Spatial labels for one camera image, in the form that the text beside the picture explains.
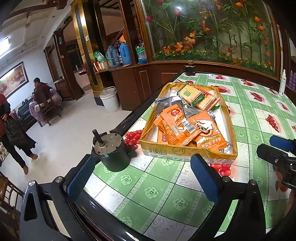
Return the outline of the walking person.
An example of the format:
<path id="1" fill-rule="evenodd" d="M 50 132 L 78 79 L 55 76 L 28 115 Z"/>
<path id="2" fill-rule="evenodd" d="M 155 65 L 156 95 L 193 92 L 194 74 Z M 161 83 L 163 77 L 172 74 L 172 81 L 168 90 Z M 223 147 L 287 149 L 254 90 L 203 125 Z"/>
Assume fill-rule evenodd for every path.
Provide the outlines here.
<path id="1" fill-rule="evenodd" d="M 31 149 L 35 148 L 37 142 L 27 135 L 18 122 L 10 116 L 10 113 L 11 105 L 1 93 L 1 143 L 27 175 L 28 166 L 15 147 L 22 150 L 31 159 L 36 160 L 38 155 L 33 153 Z"/>

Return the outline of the green patterned tablecloth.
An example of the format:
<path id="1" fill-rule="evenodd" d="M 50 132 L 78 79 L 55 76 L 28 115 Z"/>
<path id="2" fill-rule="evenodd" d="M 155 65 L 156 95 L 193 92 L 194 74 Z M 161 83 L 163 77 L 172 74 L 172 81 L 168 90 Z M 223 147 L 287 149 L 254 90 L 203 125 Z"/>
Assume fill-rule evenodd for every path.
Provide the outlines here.
<path id="1" fill-rule="evenodd" d="M 271 164 L 256 154 L 258 145 L 272 135 L 295 137 L 295 105 L 276 90 L 259 84 L 214 74 L 179 76 L 180 81 L 216 86 L 230 108 L 238 156 L 230 167 L 235 182 L 255 180 L 263 200 L 266 228 L 283 219 L 288 191 L 276 186 Z M 156 240 L 169 235 L 184 240 L 213 208 L 200 181 L 212 181 L 199 161 L 194 163 L 150 157 L 137 149 L 138 157 L 123 171 L 95 167 L 85 186 L 94 200 L 125 225 Z"/>

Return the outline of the black metal motor can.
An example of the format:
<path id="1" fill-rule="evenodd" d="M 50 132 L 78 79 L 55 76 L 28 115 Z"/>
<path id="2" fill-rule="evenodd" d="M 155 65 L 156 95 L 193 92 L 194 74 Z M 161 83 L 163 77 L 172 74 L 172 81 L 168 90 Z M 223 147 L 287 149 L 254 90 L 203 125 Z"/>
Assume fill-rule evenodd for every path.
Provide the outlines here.
<path id="1" fill-rule="evenodd" d="M 111 172 L 123 171 L 129 164 L 131 157 L 128 155 L 125 142 L 117 133 L 101 133 L 92 130 L 94 135 L 91 154 L 97 162 Z"/>

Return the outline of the green plastic bag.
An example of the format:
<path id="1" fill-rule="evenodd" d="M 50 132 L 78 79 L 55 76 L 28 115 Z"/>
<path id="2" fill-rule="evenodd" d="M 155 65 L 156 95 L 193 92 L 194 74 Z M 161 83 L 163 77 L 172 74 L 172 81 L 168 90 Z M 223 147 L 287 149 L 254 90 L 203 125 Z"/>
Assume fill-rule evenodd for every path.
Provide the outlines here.
<path id="1" fill-rule="evenodd" d="M 93 53 L 93 57 L 99 62 L 99 63 L 102 63 L 102 62 L 106 62 L 107 59 L 106 57 L 100 53 L 99 51 L 96 51 Z"/>

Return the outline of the yellow cardboard tray box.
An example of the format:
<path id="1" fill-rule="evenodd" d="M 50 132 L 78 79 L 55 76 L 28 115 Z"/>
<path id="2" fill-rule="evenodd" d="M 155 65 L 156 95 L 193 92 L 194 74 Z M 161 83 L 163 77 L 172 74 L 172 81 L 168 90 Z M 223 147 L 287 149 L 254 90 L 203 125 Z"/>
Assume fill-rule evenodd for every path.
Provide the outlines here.
<path id="1" fill-rule="evenodd" d="M 238 149 L 229 111 L 216 87 L 168 83 L 152 106 L 140 137 L 147 156 L 231 165 Z"/>

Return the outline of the purple bottle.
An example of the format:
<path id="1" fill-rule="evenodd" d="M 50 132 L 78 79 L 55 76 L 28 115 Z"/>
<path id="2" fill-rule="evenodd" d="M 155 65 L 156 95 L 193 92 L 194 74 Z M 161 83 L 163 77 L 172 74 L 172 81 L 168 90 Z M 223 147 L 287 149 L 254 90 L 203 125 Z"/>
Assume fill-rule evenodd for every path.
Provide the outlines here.
<path id="1" fill-rule="evenodd" d="M 296 74 L 292 70 L 290 71 L 288 86 L 293 90 L 296 88 Z"/>

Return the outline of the white plastic bucket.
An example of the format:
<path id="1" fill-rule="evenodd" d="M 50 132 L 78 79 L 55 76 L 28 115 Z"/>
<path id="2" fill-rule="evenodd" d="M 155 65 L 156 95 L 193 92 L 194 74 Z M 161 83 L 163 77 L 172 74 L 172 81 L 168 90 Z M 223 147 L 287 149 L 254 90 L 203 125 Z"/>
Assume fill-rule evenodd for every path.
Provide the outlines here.
<path id="1" fill-rule="evenodd" d="M 108 113 L 114 113 L 119 110 L 120 105 L 117 99 L 116 87 L 111 86 L 105 88 L 100 92 L 99 97 Z"/>

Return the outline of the orange snack bag with logo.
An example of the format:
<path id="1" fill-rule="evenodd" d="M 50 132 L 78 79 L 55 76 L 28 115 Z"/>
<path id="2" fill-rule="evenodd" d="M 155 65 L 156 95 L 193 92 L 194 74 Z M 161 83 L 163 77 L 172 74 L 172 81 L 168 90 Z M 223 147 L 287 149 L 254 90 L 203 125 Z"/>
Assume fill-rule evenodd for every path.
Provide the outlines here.
<path id="1" fill-rule="evenodd" d="M 187 118 L 187 120 L 201 130 L 194 138 L 197 148 L 208 148 L 219 151 L 227 147 L 225 138 L 207 111 L 195 114 Z"/>

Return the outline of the framed wall painting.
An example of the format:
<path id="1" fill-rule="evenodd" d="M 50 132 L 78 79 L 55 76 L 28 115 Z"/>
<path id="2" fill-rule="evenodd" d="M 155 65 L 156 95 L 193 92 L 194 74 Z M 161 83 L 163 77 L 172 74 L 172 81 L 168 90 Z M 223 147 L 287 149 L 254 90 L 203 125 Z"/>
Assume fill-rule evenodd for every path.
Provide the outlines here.
<path id="1" fill-rule="evenodd" d="M 22 61 L 1 77 L 1 94 L 8 98 L 28 82 L 25 65 Z"/>

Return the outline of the yellow wafer biscuit pack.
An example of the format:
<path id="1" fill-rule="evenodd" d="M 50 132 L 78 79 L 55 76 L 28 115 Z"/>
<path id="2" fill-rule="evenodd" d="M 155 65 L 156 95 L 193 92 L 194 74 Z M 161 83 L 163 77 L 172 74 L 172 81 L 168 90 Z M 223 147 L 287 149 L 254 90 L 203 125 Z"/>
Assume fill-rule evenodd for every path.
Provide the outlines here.
<path id="1" fill-rule="evenodd" d="M 195 107 L 204 99 L 204 92 L 192 85 L 185 85 L 178 91 L 178 96 L 188 102 L 192 107 Z"/>

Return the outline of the seated person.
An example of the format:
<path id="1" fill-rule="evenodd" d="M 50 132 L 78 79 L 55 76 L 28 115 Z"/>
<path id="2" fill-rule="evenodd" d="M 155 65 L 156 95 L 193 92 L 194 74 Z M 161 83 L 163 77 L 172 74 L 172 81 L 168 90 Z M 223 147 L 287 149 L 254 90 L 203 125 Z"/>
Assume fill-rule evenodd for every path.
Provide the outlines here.
<path id="1" fill-rule="evenodd" d="M 38 77 L 33 80 L 33 84 L 34 90 L 31 95 L 33 100 L 29 104 L 30 114 L 40 126 L 42 123 L 51 126 L 55 117 L 61 117 L 62 98 L 55 89 L 41 82 Z"/>

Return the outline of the blue thermos jug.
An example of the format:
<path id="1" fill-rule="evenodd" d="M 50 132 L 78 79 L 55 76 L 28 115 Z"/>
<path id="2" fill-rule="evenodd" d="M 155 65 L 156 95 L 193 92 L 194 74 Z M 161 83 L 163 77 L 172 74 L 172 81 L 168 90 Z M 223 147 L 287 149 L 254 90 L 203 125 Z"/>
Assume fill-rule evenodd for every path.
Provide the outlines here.
<path id="1" fill-rule="evenodd" d="M 132 58 L 130 55 L 130 50 L 129 50 L 128 44 L 126 44 L 125 42 L 121 42 L 121 44 L 119 46 L 119 51 L 121 54 L 121 59 L 122 59 L 123 65 L 130 65 L 132 63 Z"/>

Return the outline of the grey water jug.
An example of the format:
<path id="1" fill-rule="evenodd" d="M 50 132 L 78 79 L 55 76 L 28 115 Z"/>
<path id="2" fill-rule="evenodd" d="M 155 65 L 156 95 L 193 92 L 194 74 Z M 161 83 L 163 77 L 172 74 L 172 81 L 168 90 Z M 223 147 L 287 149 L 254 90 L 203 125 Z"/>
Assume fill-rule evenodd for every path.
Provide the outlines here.
<path id="1" fill-rule="evenodd" d="M 111 68 L 120 66 L 117 49 L 113 45 L 109 45 L 106 51 L 106 58 Z"/>

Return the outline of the silver foil snack bag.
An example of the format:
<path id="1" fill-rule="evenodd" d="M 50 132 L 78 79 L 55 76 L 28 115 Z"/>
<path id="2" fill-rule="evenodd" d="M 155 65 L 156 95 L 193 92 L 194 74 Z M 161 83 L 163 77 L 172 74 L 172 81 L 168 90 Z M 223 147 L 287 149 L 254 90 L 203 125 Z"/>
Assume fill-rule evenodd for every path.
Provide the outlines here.
<path id="1" fill-rule="evenodd" d="M 168 96 L 162 98 L 156 98 L 156 115 L 159 115 L 164 109 L 176 104 L 181 110 L 183 110 L 182 99 L 179 96 Z"/>

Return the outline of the black small box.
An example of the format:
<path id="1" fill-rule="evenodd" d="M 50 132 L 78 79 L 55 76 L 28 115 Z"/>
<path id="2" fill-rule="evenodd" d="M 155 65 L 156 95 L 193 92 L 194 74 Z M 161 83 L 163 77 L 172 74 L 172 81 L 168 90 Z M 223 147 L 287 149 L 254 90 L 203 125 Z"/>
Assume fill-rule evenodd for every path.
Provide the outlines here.
<path id="1" fill-rule="evenodd" d="M 185 65 L 185 75 L 187 76 L 195 76 L 195 65 L 192 60 L 188 61 L 188 63 Z"/>

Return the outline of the green wafer biscuit pack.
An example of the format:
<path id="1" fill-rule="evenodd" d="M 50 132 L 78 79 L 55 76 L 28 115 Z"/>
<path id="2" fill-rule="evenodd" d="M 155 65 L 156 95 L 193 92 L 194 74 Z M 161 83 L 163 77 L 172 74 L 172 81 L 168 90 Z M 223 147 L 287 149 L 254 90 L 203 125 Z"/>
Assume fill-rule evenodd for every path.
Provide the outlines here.
<path id="1" fill-rule="evenodd" d="M 204 93 L 204 98 L 200 101 L 196 107 L 201 110 L 210 110 L 212 109 L 218 102 L 220 98 L 210 94 L 208 92 Z"/>

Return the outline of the white spray bottle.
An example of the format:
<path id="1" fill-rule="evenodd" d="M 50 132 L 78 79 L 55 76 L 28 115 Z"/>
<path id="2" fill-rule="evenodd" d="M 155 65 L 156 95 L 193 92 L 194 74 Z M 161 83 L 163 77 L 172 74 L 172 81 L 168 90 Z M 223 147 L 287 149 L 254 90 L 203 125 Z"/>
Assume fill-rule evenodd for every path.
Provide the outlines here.
<path id="1" fill-rule="evenodd" d="M 283 71 L 281 73 L 281 77 L 280 77 L 280 87 L 279 87 L 279 90 L 278 90 L 278 95 L 280 97 L 283 97 L 284 96 L 285 87 L 286 87 L 286 81 L 287 81 L 286 71 L 285 71 L 285 69 L 283 69 Z"/>

